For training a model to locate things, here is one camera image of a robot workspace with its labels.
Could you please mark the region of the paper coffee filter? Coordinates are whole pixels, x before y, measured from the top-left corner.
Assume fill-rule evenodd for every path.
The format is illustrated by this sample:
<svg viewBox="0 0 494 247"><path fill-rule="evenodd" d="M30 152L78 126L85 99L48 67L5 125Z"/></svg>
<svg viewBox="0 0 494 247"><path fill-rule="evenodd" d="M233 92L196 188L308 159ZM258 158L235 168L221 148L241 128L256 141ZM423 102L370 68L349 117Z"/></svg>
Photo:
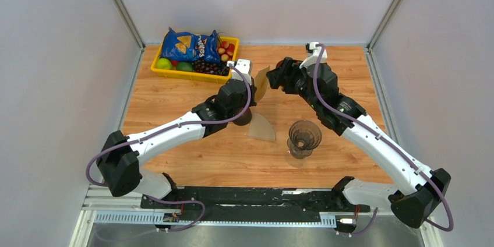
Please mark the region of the paper coffee filter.
<svg viewBox="0 0 494 247"><path fill-rule="evenodd" d="M270 66L261 69L260 71L258 71L257 75L254 78L254 84L256 87L254 99L255 102L257 103L261 101L266 94L269 85L269 80L266 75L269 70L270 70Z"/></svg>

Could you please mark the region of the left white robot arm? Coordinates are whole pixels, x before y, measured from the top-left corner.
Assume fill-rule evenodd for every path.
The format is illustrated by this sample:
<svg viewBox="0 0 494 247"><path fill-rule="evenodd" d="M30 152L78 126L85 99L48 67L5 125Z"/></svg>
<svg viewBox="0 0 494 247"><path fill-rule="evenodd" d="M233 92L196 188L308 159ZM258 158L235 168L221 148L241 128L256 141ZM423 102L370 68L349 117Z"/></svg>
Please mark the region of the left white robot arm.
<svg viewBox="0 0 494 247"><path fill-rule="evenodd" d="M141 167L156 156L184 143L206 138L227 127L255 105L253 79L230 79L218 93L192 108L180 118L146 132L125 136L120 130L110 133L94 159L113 197L131 192L150 195L170 209L177 204L178 192L164 174Z"/></svg>

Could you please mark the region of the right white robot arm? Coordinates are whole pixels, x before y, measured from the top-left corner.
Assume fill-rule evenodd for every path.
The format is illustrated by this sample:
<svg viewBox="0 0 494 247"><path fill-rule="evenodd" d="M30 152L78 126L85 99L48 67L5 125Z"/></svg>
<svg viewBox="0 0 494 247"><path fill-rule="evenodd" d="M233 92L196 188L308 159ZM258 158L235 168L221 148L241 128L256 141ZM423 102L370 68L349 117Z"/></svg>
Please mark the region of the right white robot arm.
<svg viewBox="0 0 494 247"><path fill-rule="evenodd" d="M451 175L443 168L431 169L393 141L363 107L340 93L338 77L328 64L303 67L300 61L286 57L266 76L272 89L303 98L322 125L358 146L393 181L380 184L345 177L332 195L336 208L345 211L357 204L390 208L411 228L427 222L442 231L453 230L445 199Z"/></svg>

